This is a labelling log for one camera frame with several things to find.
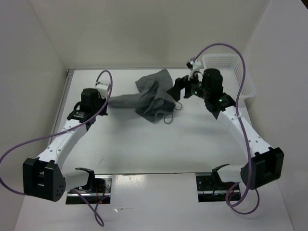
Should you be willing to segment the grey shorts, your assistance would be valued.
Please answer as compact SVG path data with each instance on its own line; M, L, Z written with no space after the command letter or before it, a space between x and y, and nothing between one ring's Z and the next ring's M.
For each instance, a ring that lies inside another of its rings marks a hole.
M174 112L182 109L167 93L173 87L173 80L167 69L142 76L135 82L138 93L123 94L110 98L110 108L133 109L147 121L156 124L163 120L169 125L173 122Z

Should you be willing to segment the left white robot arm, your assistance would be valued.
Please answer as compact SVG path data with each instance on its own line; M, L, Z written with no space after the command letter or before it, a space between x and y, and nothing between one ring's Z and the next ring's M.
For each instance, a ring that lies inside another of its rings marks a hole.
M66 191L81 188L89 193L96 187L94 171L77 167L64 175L62 167L77 142L95 123L96 116L107 115L110 87L83 89L81 100L68 115L64 128L36 158L23 163L23 188L29 196L57 202Z

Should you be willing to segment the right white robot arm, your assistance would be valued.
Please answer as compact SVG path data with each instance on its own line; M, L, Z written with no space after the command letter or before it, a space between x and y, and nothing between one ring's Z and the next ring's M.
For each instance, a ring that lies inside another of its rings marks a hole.
M242 166L224 164L212 169L211 184L222 189L229 182L244 183L250 190L271 183L281 177L284 153L264 141L236 108L235 100L223 91L223 77L219 70L210 68L193 77L177 78L167 93L175 100L197 96L204 100L206 109L222 123L247 154L247 163Z

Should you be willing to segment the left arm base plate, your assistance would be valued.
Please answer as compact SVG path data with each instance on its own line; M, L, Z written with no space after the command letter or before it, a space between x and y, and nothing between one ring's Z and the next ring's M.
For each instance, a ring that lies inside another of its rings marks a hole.
M111 188L112 188L112 175L95 175L94 183L92 186L79 186L75 187L79 194L91 205L110 204ZM81 205L86 202L74 191L70 190L66 196L66 205Z

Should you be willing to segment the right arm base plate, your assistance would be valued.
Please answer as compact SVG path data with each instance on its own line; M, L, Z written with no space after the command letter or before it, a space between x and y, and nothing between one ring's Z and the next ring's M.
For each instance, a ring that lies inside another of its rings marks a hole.
M225 202L228 189L234 182L216 185L211 173L196 174L198 202Z

